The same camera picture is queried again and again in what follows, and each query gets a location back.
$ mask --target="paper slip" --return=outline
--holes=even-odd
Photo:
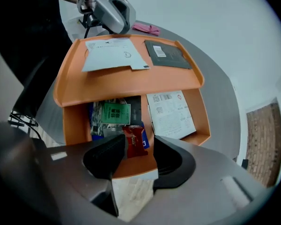
[[[130,66],[133,70],[149,69],[129,38],[85,42],[89,54],[82,72]]]
[[[155,135],[181,139],[196,131],[182,91],[147,94]]]

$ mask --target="green package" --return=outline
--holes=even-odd
[[[104,103],[102,106],[102,123],[130,124],[130,104]]]

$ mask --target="brick wall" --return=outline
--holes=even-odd
[[[277,103],[247,113],[250,172],[264,186],[276,183],[281,164],[281,115]]]

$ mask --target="two-tier orange organizer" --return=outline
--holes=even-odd
[[[85,42],[90,40],[129,37],[145,62],[146,70],[117,67],[93,72],[82,72],[88,55]],[[192,69],[153,66],[145,40],[178,47]],[[210,137],[210,128],[199,88],[204,77],[187,50],[178,42],[144,35],[107,35],[76,40],[69,49],[59,70],[54,87],[54,100],[63,108],[63,129],[66,145],[91,141],[87,104],[112,98],[141,95],[142,121],[150,148],[148,155],[122,160],[114,178],[134,176],[157,168],[153,157],[154,133],[148,113],[146,94],[182,90],[190,109],[196,132],[183,141],[201,145]]]

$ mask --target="pink cloth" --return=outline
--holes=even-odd
[[[143,31],[143,32],[150,33],[150,34],[153,34],[153,35],[156,35],[156,36],[159,36],[159,34],[160,34],[160,29],[156,26],[153,26],[153,25],[144,25],[144,24],[141,24],[139,22],[136,22],[132,26],[132,28],[135,29],[135,30]]]

